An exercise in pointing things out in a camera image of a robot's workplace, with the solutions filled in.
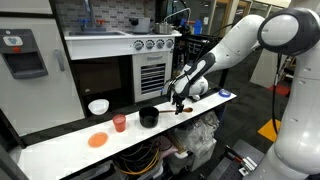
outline black pot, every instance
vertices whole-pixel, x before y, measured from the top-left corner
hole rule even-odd
[[[139,116],[143,127],[153,128],[158,124],[159,110],[155,107],[144,107],[140,109]]]

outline orange plate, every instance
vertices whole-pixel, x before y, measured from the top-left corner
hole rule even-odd
[[[104,132],[99,132],[90,137],[88,144],[91,147],[97,148],[104,145],[108,140],[108,135]]]

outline toy kitchen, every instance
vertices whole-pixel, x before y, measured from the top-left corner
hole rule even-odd
[[[181,34],[177,31],[155,33],[152,18],[139,14],[139,7],[134,17],[121,19],[125,26],[112,26],[112,20],[104,18],[105,14],[93,15],[99,13],[94,1],[81,3],[87,8],[81,5],[79,11],[89,18],[75,23],[76,28],[63,27],[63,31],[84,107],[96,99],[107,99],[112,111],[159,97],[164,83],[171,78],[175,37]],[[58,14],[62,12],[62,25],[66,21],[65,6],[57,4]]]

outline floor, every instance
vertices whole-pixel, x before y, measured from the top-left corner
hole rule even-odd
[[[261,51],[251,53],[245,60],[229,70],[224,86],[225,89],[237,94],[237,98],[226,107],[222,122],[215,138],[218,143],[212,158],[198,170],[185,173],[175,179],[199,179],[200,174],[208,177],[220,162],[219,157],[224,151],[224,146],[233,146],[239,139],[244,140],[259,151],[266,153],[272,142],[257,131],[271,119],[272,92],[264,87],[250,83],[251,75],[257,64]],[[218,83],[221,72],[213,72],[206,78]],[[276,95],[276,117],[281,119],[288,98]]]

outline faucet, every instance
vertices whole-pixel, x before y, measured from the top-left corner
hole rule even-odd
[[[92,8],[92,3],[91,0],[84,0],[84,7],[86,9],[86,11],[89,13],[90,15],[90,20],[91,20],[91,27],[95,28],[95,19],[94,19],[94,14],[93,14],[93,8]]]

